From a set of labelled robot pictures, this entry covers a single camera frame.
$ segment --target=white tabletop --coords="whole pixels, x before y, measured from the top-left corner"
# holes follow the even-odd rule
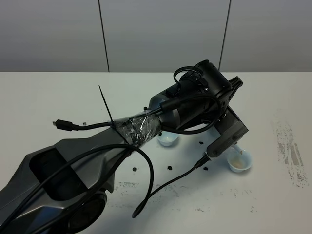
[[[239,146],[252,154],[252,168],[235,174],[220,156],[205,165],[208,171],[199,168],[159,192],[132,219],[149,182],[146,162],[133,154],[118,168],[103,214],[82,233],[312,233],[312,73],[224,75],[244,81],[230,106],[249,129]],[[102,130],[66,132],[52,125],[108,120],[98,85],[113,118],[120,118],[142,111],[173,83],[170,73],[0,73],[0,189],[26,154]],[[155,138],[144,145],[155,186],[189,170],[206,144],[201,133],[180,136],[172,148]]]

